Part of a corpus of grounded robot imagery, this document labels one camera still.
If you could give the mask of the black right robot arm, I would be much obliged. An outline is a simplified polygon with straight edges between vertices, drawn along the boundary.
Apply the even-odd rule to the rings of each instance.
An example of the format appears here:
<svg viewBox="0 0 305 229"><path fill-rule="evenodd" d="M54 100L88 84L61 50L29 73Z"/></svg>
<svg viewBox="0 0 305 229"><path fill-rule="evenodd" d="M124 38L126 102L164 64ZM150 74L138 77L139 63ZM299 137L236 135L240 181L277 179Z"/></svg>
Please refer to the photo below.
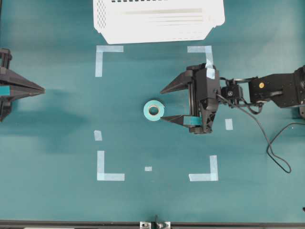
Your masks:
<svg viewBox="0 0 305 229"><path fill-rule="evenodd" d="M219 76L207 62L188 66L162 94L188 90L190 114L164 116L163 120L184 126L194 134L209 134L220 104L246 107L251 114L261 113L263 105L273 101L280 108L305 104L305 68L293 73L275 73L265 77L228 80Z"/></svg>

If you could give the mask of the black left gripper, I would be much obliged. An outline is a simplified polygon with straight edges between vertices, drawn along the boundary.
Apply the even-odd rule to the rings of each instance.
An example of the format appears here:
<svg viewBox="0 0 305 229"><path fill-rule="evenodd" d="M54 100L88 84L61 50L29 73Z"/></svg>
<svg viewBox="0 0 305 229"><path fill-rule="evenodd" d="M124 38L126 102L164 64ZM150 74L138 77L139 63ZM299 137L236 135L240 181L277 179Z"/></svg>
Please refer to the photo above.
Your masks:
<svg viewBox="0 0 305 229"><path fill-rule="evenodd" d="M9 96L36 96L44 94L45 90L36 83L27 80L10 70L12 54L9 49L0 49L0 121L2 122L12 111L12 101Z"/></svg>

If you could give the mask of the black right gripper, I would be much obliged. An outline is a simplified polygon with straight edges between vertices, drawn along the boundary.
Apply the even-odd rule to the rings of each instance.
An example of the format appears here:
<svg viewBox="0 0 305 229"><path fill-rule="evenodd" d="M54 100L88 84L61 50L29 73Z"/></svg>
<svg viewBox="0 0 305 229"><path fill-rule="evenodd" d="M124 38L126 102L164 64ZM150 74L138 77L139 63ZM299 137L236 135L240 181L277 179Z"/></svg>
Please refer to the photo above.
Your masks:
<svg viewBox="0 0 305 229"><path fill-rule="evenodd" d="M219 101L216 96L220 93L220 76L215 66L206 68L206 64L188 66L187 71L179 74L171 81L160 93L188 89L189 86L191 98L190 115L172 115L161 117L162 120L178 125L192 126L189 132L193 134L210 134L212 132L213 122L218 110Z"/></svg>

